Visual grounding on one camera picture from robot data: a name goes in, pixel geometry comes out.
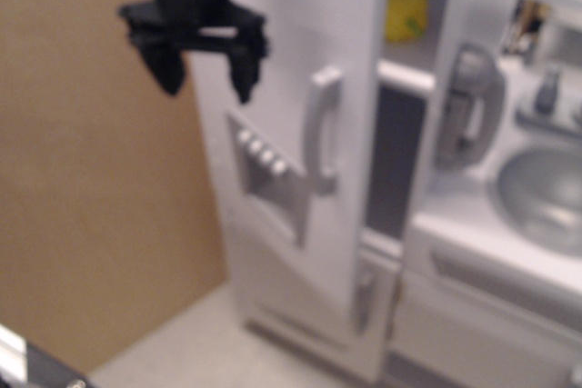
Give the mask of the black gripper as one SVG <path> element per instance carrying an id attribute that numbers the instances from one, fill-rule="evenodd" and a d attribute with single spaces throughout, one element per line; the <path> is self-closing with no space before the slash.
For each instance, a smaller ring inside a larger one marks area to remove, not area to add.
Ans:
<path id="1" fill-rule="evenodd" d="M 122 5 L 118 14 L 126 20 L 129 39 L 139 48 L 147 69 L 170 96 L 178 94 L 186 72 L 180 53 L 169 45 L 193 45 L 203 28 L 235 28 L 234 38 L 211 44 L 211 48 L 226 51 L 238 101 L 250 101 L 267 53 L 262 15 L 231 0 L 152 0 Z"/>

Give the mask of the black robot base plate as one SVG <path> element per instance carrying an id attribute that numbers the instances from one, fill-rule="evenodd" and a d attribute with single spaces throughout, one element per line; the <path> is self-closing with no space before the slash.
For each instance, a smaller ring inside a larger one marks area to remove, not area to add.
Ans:
<path id="1" fill-rule="evenodd" d="M 95 384 L 84 374 L 1 325 L 1 386 L 95 387 Z"/>

